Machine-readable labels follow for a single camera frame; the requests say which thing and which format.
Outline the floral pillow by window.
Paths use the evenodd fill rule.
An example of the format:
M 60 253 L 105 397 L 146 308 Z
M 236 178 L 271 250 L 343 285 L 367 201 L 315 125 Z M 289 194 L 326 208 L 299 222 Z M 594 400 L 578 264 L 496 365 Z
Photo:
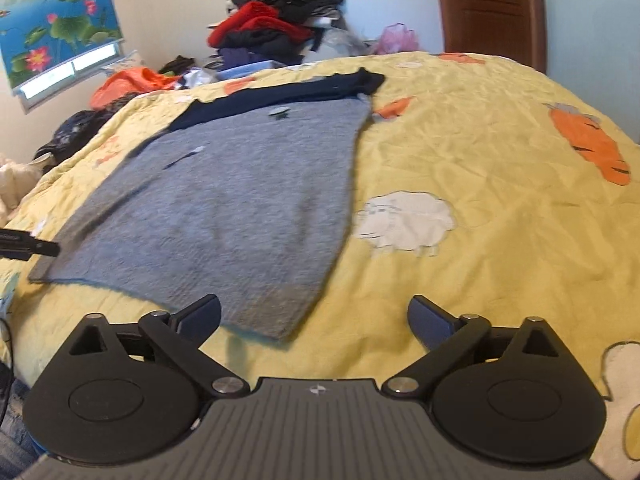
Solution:
M 143 65 L 144 61 L 142 56 L 137 50 L 133 50 L 120 60 L 103 65 L 101 67 L 101 70 L 106 76 L 112 76 L 121 72 L 122 70 L 129 70 L 130 68 L 135 68 Z

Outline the grey sweater with navy sleeves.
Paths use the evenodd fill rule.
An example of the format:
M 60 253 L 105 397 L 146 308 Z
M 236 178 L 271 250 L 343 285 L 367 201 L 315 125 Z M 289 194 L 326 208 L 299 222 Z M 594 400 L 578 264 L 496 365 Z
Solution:
M 171 311 L 214 294 L 224 325 L 288 338 L 344 246 L 357 141 L 384 80 L 361 69 L 192 103 L 88 196 L 29 279 Z

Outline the pile of dark and red clothes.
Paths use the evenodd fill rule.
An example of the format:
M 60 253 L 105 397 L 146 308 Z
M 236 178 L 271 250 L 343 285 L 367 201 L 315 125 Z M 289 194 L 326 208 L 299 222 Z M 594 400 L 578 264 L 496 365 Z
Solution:
M 228 0 L 207 44 L 225 68 L 257 62 L 293 66 L 369 53 L 347 26 L 346 0 Z

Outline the pink plastic bag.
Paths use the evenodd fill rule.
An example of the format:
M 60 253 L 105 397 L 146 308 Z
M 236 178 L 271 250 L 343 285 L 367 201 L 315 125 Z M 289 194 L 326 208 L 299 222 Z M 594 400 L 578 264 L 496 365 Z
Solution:
M 373 52 L 386 55 L 419 50 L 420 42 L 416 32 L 405 24 L 396 23 L 384 28 Z

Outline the dark patterned clothes heap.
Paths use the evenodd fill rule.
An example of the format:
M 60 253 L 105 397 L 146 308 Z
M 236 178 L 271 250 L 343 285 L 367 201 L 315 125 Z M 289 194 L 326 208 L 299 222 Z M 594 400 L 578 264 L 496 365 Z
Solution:
M 52 155 L 55 165 L 64 162 L 84 148 L 114 115 L 112 110 L 81 110 L 73 114 L 55 130 L 47 144 L 38 148 L 34 159 Z

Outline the cream floral blanket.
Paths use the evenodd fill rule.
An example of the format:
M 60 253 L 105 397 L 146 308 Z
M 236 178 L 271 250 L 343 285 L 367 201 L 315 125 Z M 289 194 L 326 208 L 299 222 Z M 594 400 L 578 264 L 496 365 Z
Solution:
M 46 153 L 28 164 L 14 162 L 1 155 L 0 168 L 0 226 L 4 228 L 21 205 L 22 200 L 37 185 L 47 168 L 53 166 L 54 157 Z

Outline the light blue towel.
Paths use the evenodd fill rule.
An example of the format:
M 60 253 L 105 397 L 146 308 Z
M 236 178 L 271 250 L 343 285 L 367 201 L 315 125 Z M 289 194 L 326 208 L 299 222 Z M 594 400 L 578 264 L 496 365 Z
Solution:
M 248 76 L 252 76 L 260 72 L 261 70 L 276 70 L 277 68 L 283 68 L 285 64 L 282 64 L 277 61 L 260 61 L 245 65 L 240 65 L 232 68 L 227 68 L 226 70 L 220 70 L 216 73 L 216 78 L 219 81 L 236 79 L 236 78 L 244 78 Z

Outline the brown wooden door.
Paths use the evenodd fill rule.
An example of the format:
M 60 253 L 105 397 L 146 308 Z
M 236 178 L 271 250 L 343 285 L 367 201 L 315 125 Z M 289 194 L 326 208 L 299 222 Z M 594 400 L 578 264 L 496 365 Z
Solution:
M 547 70 L 544 0 L 439 0 L 444 50 L 510 58 Z

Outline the orange plastic bag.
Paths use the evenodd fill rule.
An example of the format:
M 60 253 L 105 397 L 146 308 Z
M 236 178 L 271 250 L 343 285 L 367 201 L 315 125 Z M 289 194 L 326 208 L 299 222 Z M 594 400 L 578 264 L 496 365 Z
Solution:
M 96 89 L 91 97 L 90 106 L 99 110 L 129 93 L 170 90 L 179 79 L 179 76 L 166 76 L 144 66 L 126 68 L 109 76 L 104 84 Z

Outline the white crumpled plastic bag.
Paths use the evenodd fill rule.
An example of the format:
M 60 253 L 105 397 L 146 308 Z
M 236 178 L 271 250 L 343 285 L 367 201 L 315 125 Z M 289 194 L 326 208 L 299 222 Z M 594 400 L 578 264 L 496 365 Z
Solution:
M 180 76 L 177 81 L 181 89 L 193 89 L 216 82 L 217 78 L 210 70 L 201 67 L 192 67 Z

